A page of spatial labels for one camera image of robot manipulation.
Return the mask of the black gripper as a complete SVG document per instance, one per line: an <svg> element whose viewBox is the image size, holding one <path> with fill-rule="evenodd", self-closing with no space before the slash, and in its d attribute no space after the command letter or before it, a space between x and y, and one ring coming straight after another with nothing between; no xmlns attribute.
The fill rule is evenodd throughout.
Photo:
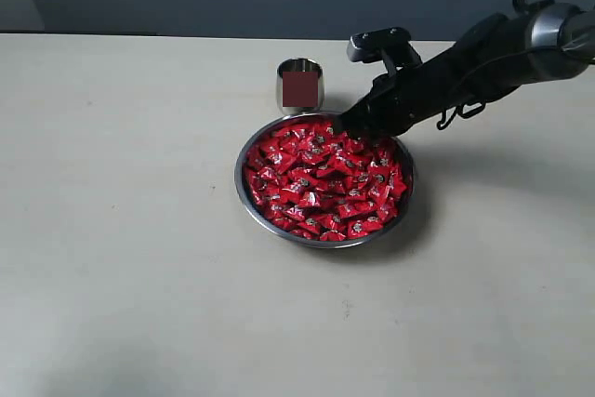
<svg viewBox="0 0 595 397"><path fill-rule="evenodd" d="M472 67L460 52L445 50L415 69L376 81L357 111L335 117L336 131L370 141L393 139L448 109L475 105L481 101L479 88L469 79L461 81Z"/></svg>

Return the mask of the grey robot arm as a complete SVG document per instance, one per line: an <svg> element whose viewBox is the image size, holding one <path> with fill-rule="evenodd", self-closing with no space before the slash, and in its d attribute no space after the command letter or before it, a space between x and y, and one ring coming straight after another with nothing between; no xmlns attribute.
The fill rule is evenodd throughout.
<svg viewBox="0 0 595 397"><path fill-rule="evenodd" d="M521 86L575 78L594 63L594 13L555 0L512 0L452 46L423 60L411 34L392 27L355 34L352 62L382 62L370 91L333 121L351 137L397 137L432 117L440 130L470 119Z"/></svg>

